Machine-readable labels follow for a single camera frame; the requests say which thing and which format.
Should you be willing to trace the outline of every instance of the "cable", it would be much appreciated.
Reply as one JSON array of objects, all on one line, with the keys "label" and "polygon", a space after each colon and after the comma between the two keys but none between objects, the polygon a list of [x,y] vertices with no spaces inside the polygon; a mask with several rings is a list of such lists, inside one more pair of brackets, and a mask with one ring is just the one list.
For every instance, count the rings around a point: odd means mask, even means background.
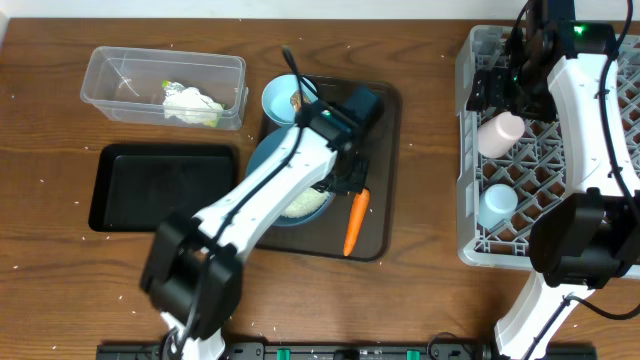
[{"label": "cable", "polygon": [[620,36],[618,37],[618,41],[611,53],[607,56],[607,62],[604,65],[604,69],[602,70],[602,76],[600,77],[600,86],[598,89],[598,100],[600,103],[600,118],[602,119],[602,130],[604,132],[604,140],[607,146],[607,152],[609,153],[609,162],[611,163],[611,173],[613,174],[616,182],[618,183],[618,187],[622,191],[622,195],[627,201],[631,212],[636,220],[636,224],[640,224],[640,211],[633,201],[633,196],[629,192],[627,185],[624,183],[622,179],[622,174],[620,172],[620,166],[618,166],[618,160],[616,159],[615,149],[613,147],[613,140],[611,138],[611,129],[609,128],[609,118],[607,115],[607,102],[606,102],[606,80],[607,75],[609,73],[609,69],[611,68],[611,64],[616,60],[618,56],[618,51],[620,50],[620,46],[624,41],[625,36],[627,36],[627,32],[629,32],[629,27],[631,26],[631,18],[633,17],[633,1],[627,0],[627,19],[624,23],[624,28]]},{"label": "cable", "polygon": [[618,321],[624,321],[624,320],[630,320],[633,319],[634,317],[638,316],[640,314],[640,305],[636,306],[635,309],[629,311],[628,313],[624,313],[624,314],[612,314],[610,312],[604,311],[602,309],[600,309],[599,307],[593,305],[592,303],[588,302],[585,299],[581,299],[577,296],[573,296],[573,295],[569,295],[565,298],[566,300],[573,300],[573,301],[577,301],[580,304],[586,306],[589,310],[593,311],[594,313],[607,318],[609,320],[618,320]]},{"label": "cable", "polygon": [[549,329],[551,328],[553,323],[556,322],[556,320],[558,319],[558,317],[560,317],[560,314],[562,313],[564,308],[569,306],[571,301],[576,301],[576,302],[586,306],[589,310],[593,311],[594,313],[596,313],[596,314],[598,314],[598,315],[600,315],[600,316],[602,316],[604,318],[607,318],[609,320],[624,321],[624,320],[633,319],[634,317],[640,315],[640,305],[636,306],[633,310],[631,310],[631,311],[629,311],[627,313],[624,313],[624,314],[612,314],[612,313],[610,313],[608,311],[604,311],[604,310],[600,309],[599,307],[593,305],[592,303],[588,302],[587,300],[579,298],[579,297],[577,297],[575,295],[566,296],[562,300],[562,302],[560,303],[560,305],[558,306],[556,311],[553,313],[553,315],[551,316],[549,321],[547,321],[547,323],[544,325],[544,327],[542,328],[542,330],[540,331],[538,336],[533,338],[533,343],[531,344],[531,346],[527,350],[527,353],[522,358],[522,360],[529,360],[529,358],[533,354],[533,351],[538,346],[538,344],[540,343],[542,338],[544,338],[544,336],[547,334],[547,332],[549,331]]},{"label": "cable", "polygon": [[284,59],[287,62],[287,65],[289,65],[289,68],[291,69],[291,71],[294,73],[294,75],[296,75],[296,78],[298,79],[298,88],[300,89],[300,101],[301,103],[304,103],[304,101],[302,101],[302,87],[300,86],[300,84],[304,84],[304,86],[307,88],[307,90],[309,90],[313,95],[315,95],[316,98],[318,98],[318,101],[327,108],[327,110],[329,110],[329,112],[332,115],[335,115],[336,117],[338,117],[340,120],[342,120],[343,122],[347,123],[347,125],[349,125],[350,128],[352,129],[359,129],[360,126],[357,122],[353,121],[351,118],[349,118],[347,115],[343,114],[340,110],[334,108],[333,106],[331,106],[331,104],[329,104],[328,102],[326,102],[325,100],[323,100],[320,95],[318,95],[318,92],[316,91],[316,89],[313,88],[313,86],[311,86],[311,83],[308,79],[304,78],[302,75],[300,75],[300,72],[298,71],[298,67],[293,59],[293,55],[291,55],[291,52],[287,49],[287,53],[284,54]]},{"label": "cable", "polygon": [[[447,336],[451,336],[454,339],[459,339],[458,336],[456,336],[456,334],[450,333],[448,331],[443,331],[441,333],[437,333],[436,336],[434,336],[433,338],[431,338],[431,340],[429,341],[429,343],[427,344],[427,355],[429,355],[429,357],[431,358],[431,360],[436,360],[436,358],[433,357],[433,355],[431,354],[431,344],[439,337],[442,337],[443,335],[447,335]],[[469,357],[473,358],[473,354],[471,352],[471,350],[467,349],[466,346],[464,346],[463,344],[460,344],[460,346],[462,346],[462,348],[464,349],[464,351],[469,354]]]},{"label": "cable", "polygon": [[[300,75],[300,73],[298,72],[298,67],[295,64],[295,61],[293,59],[293,55],[291,54],[291,51],[289,50],[288,47],[283,47],[282,49],[282,54],[283,57],[285,58],[285,61],[287,62],[287,64],[289,65],[289,67],[291,68],[291,71],[296,75],[296,78],[298,79],[298,90],[300,92],[300,100],[302,100],[302,77]],[[306,105],[304,103],[304,101],[301,101],[301,106],[304,108]],[[185,325],[184,331],[182,333],[182,336],[180,336],[180,339],[178,339],[177,341],[175,340],[175,337],[177,336],[177,331],[172,330],[169,333],[169,336],[167,337],[167,345],[169,346],[168,349],[168,354],[169,354],[169,358],[172,360],[180,360],[182,358],[182,351],[184,349],[184,346],[187,342],[187,340],[189,339],[189,337],[191,336],[191,333],[193,332],[193,330],[195,329],[197,323],[198,323],[198,303],[196,302],[197,299],[200,298],[200,295],[202,293],[202,287],[203,287],[203,282],[204,282],[204,278],[206,277],[206,273],[208,271],[209,265],[211,263],[211,260],[215,257],[215,252],[213,251],[213,249],[215,249],[215,246],[218,242],[218,239],[220,239],[220,236],[222,236],[222,234],[224,233],[225,229],[231,224],[231,222],[233,221],[233,217],[238,214],[238,212],[240,211],[240,209],[242,209],[242,207],[249,201],[251,200],[251,198],[258,193],[258,191],[260,191],[267,183],[269,183],[269,181],[271,181],[276,175],[278,175],[278,173],[284,169],[287,165],[289,165],[289,162],[291,161],[291,159],[293,158],[293,156],[296,154],[296,151],[298,150],[298,146],[300,145],[300,141],[302,140],[302,131],[303,128],[305,126],[305,124],[300,124],[300,130],[298,132],[298,135],[296,136],[296,140],[295,143],[293,145],[293,148],[291,149],[291,151],[289,152],[289,154],[282,160],[282,162],[280,163],[280,165],[278,165],[278,167],[276,167],[271,173],[269,173],[269,175],[267,175],[264,179],[262,179],[262,181],[260,181],[258,183],[258,185],[256,185],[256,187],[254,187],[253,189],[251,189],[251,191],[249,191],[243,198],[242,200],[240,200],[238,202],[238,204],[236,204],[236,206],[233,207],[233,209],[231,209],[231,211],[229,211],[227,213],[227,215],[225,216],[224,221],[222,222],[222,224],[220,225],[220,227],[218,228],[218,231],[216,232],[216,235],[211,239],[211,241],[209,241],[209,246],[207,246],[211,251],[207,254],[207,256],[205,257],[205,260],[202,262],[202,268],[200,270],[200,277],[198,278],[198,282],[196,284],[196,289],[194,291],[194,296],[193,296],[193,300],[194,303],[191,304],[191,308],[189,309],[189,317],[187,318],[187,324]],[[171,342],[173,342],[175,344],[175,351],[171,348]]]},{"label": "cable", "polygon": [[520,26],[520,21],[522,20],[522,17],[524,16],[524,13],[527,12],[527,7],[529,6],[529,1],[527,0],[527,2],[524,3],[524,6],[522,7],[522,10],[520,10],[520,14],[518,14],[518,18],[516,19],[516,23],[513,25],[513,30],[515,31],[519,26]]},{"label": "cable", "polygon": [[549,329],[551,329],[551,326],[553,326],[553,323],[556,322],[560,314],[562,314],[562,311],[564,310],[564,308],[569,306],[569,303],[571,302],[571,300],[573,299],[569,299],[569,297],[566,297],[562,300],[562,302],[560,303],[560,306],[558,306],[558,308],[553,313],[549,321],[547,321],[547,323],[544,324],[544,327],[542,328],[538,336],[533,338],[533,343],[531,344],[531,346],[529,346],[529,349],[527,349],[527,352],[525,353],[522,360],[529,360],[529,358],[531,358],[533,351],[536,349],[536,347],[538,347],[538,344],[540,343],[542,338],[544,338],[544,336],[547,335],[547,332],[549,331]]}]

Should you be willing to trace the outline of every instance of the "rice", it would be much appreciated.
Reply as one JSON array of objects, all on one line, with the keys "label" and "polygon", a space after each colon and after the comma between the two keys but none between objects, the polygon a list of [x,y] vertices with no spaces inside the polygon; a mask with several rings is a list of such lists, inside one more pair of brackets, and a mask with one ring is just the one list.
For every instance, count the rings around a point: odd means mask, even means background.
[{"label": "rice", "polygon": [[288,218],[299,218],[318,210],[329,198],[328,192],[318,192],[308,188],[298,196],[281,214]]}]

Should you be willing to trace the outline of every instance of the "clear plastic container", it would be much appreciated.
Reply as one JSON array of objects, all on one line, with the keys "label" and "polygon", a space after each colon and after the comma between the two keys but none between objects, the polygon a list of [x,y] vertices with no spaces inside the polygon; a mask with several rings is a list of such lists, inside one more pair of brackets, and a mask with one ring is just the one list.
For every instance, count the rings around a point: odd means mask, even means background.
[{"label": "clear plastic container", "polygon": [[[241,57],[166,50],[99,47],[91,55],[80,98],[109,119],[131,123],[237,130],[242,126],[249,89]],[[190,109],[189,117],[217,121],[187,123],[165,118],[163,82],[195,87],[224,110]]]}]

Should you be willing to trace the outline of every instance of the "crumpled paper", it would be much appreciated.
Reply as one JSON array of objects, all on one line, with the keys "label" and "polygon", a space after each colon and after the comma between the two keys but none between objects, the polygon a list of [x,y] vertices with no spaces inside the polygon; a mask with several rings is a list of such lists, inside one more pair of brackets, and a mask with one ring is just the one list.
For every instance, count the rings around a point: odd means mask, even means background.
[{"label": "crumpled paper", "polygon": [[[165,118],[169,119],[175,116],[188,124],[218,126],[218,120],[224,110],[222,104],[202,95],[197,88],[188,88],[177,82],[164,81],[162,87],[165,92],[165,100],[162,103]],[[219,113],[203,112],[202,110],[214,110]]]}]

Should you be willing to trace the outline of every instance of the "dark cutting board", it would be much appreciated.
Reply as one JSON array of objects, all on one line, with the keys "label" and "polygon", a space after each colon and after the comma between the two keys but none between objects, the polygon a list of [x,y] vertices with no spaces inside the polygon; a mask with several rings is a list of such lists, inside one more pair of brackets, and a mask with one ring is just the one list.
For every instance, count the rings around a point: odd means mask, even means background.
[{"label": "dark cutting board", "polygon": [[[362,84],[321,76],[306,77],[316,85],[320,96],[329,102],[343,103]],[[347,258],[343,256],[354,194],[336,196],[327,211],[308,224],[286,228],[272,226],[260,239],[258,248],[358,261],[374,261],[384,255],[391,234],[402,98],[390,85],[364,85],[382,98],[384,113],[371,128],[359,151],[369,159],[366,186],[371,192],[371,200],[370,211],[364,218],[353,253]],[[277,129],[278,125],[264,114],[260,139]]]}]

